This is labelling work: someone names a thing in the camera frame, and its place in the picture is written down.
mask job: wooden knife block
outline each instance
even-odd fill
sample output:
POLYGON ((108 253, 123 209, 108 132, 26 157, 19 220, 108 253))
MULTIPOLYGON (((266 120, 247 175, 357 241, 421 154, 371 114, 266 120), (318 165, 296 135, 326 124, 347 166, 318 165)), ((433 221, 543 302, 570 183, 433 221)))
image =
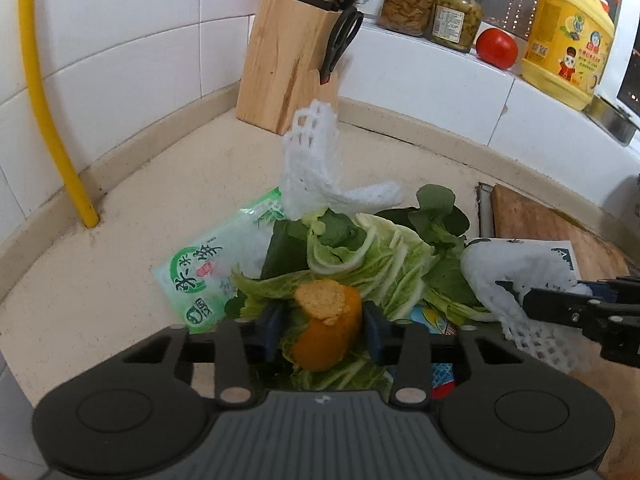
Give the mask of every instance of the wooden knife block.
POLYGON ((313 99, 337 110, 337 73, 321 85, 319 70, 338 15, 297 0, 260 0, 242 70, 238 119, 283 135, 293 113, 313 99))

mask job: plastic bag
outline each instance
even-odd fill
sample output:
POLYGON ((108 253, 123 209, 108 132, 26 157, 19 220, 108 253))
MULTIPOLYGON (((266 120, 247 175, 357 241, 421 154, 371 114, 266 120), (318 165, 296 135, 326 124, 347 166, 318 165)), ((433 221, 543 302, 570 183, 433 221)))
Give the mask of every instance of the plastic bag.
POLYGON ((298 110, 291 130, 283 136, 284 170, 280 190, 287 217, 329 207, 338 213, 375 213, 402 202, 395 182, 341 191, 337 117, 331 105, 314 100, 298 110))
POLYGON ((563 372, 585 369, 588 357, 580 331, 529 319, 520 303, 532 288, 588 296, 591 289, 577 282, 562 254, 529 241, 478 240, 462 253, 462 274, 517 348, 563 372), (513 282, 515 297, 496 281, 513 282))
POLYGON ((281 218, 284 214, 276 188, 154 270, 190 332, 206 332, 225 316, 225 303, 236 295, 232 267, 239 266, 251 278, 260 277, 273 223, 281 218))

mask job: glass jar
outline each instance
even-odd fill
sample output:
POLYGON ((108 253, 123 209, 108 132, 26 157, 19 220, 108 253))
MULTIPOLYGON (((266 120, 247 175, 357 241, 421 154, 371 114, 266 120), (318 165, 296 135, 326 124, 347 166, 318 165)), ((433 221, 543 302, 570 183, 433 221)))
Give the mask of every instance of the glass jar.
POLYGON ((469 52, 482 22, 482 0, 438 0, 431 40, 469 52))
POLYGON ((409 36, 421 36, 429 26, 436 0, 385 0, 378 25, 409 36))

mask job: gray ribbed panel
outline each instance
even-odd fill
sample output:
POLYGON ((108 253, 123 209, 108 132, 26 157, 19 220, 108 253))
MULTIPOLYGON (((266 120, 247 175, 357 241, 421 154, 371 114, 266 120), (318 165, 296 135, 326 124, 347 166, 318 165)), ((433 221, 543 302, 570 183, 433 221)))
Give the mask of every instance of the gray ribbed panel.
POLYGON ((449 449, 426 415, 390 408, 375 392, 271 392, 256 408, 224 413, 191 456, 144 480, 504 478, 449 449))

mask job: yellow detergent bottle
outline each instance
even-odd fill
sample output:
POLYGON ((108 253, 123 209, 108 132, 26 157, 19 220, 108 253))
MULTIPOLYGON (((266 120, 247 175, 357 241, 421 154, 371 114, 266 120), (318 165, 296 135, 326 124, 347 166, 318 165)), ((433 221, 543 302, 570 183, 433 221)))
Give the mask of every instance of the yellow detergent bottle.
POLYGON ((600 0, 539 0, 522 77, 582 110, 602 77, 614 30, 600 0))

